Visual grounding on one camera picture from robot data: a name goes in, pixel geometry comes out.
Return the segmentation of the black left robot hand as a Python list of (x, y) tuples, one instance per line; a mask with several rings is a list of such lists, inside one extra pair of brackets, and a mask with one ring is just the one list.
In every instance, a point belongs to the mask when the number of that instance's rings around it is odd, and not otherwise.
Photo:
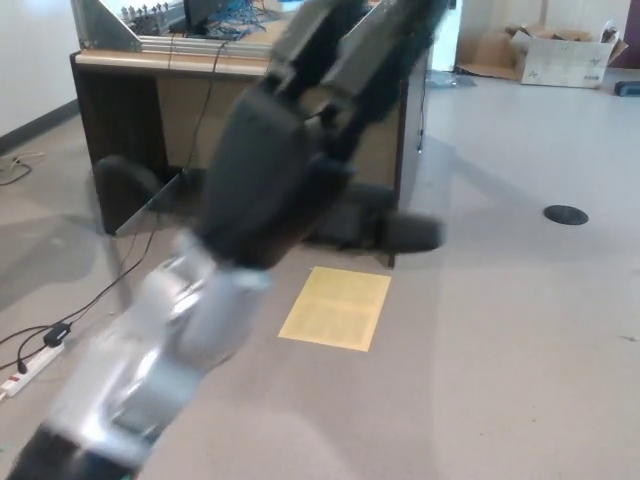
[(410, 70), (407, 8), (309, 1), (236, 101), (213, 155), (195, 235), (222, 264), (276, 265), (335, 205), (366, 130)]

